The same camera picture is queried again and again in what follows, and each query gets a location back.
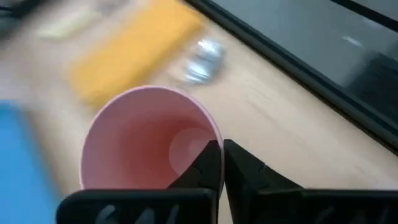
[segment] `yellow block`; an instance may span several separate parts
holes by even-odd
[[[202,27],[202,16],[177,0],[156,1],[72,68],[72,88],[100,108],[115,95],[140,85]]]

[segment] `crumpled aluminum foil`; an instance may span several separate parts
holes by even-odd
[[[213,79],[221,67],[224,52],[224,47],[218,42],[207,39],[199,41],[195,56],[187,63],[186,81],[205,84]]]

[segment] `table surface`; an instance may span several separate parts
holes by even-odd
[[[62,194],[79,189],[79,162],[94,116],[68,87],[70,65],[126,23],[148,0],[123,9],[79,36],[41,39],[51,21],[90,1],[48,4],[23,23],[0,51],[0,96],[18,100],[32,123]],[[203,34],[225,45],[219,77],[211,84],[184,88],[212,114],[224,138],[233,139],[271,168],[311,188],[398,189],[398,157],[333,111],[269,61],[208,22]],[[149,83],[181,88],[187,46]],[[220,223],[231,223],[224,190]]]

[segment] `blue object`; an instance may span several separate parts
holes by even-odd
[[[55,223],[60,201],[19,108],[0,103],[0,223]]]

